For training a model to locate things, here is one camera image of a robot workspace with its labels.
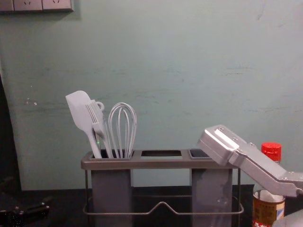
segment whisk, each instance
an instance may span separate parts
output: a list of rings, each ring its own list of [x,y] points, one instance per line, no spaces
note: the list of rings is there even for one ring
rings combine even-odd
[[[117,113],[116,121],[116,135],[118,144],[113,130],[113,118],[114,114]],[[123,152],[123,143],[121,137],[121,115],[125,117],[125,150]],[[112,144],[114,146],[115,154],[117,158],[129,158],[132,154],[134,140],[137,130],[137,115],[134,109],[127,103],[117,103],[114,105],[108,116],[108,129]]]

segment white bottle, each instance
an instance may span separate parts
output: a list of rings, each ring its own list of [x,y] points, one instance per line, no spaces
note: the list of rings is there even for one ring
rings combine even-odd
[[[261,151],[280,163],[281,147],[279,143],[267,142],[262,144]],[[274,195],[259,184],[255,184],[253,191],[252,226],[272,227],[274,221],[284,217],[285,197]]]

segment power socket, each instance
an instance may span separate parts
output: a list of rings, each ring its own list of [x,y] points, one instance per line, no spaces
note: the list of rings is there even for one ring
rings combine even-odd
[[[0,0],[0,12],[14,11],[13,0]]]
[[[14,0],[15,11],[42,11],[42,0]]]
[[[72,0],[42,0],[43,10],[73,11]]]

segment gray plastic container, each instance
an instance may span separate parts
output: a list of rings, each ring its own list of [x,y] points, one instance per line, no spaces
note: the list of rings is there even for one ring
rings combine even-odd
[[[129,159],[96,159],[89,152],[81,160],[81,168],[86,171],[86,177],[87,171],[91,171],[94,213],[84,212],[95,216],[95,227],[132,227],[132,215],[148,215],[160,205],[167,206],[176,215],[191,215],[192,227],[230,227],[231,215],[243,212],[232,212],[232,169],[235,167],[219,166],[199,149],[135,150]],[[132,169],[185,168],[191,169],[192,174],[191,212],[179,213],[160,202],[149,212],[133,213]]]

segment black object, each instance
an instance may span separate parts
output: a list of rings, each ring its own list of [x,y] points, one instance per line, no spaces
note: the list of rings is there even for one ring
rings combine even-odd
[[[40,204],[0,211],[0,227],[24,227],[25,224],[47,218],[51,200],[52,197],[47,197]]]
[[[6,193],[21,191],[17,153],[14,142],[13,129],[10,121],[9,107],[4,93],[4,87],[0,75],[0,179],[13,177]]]

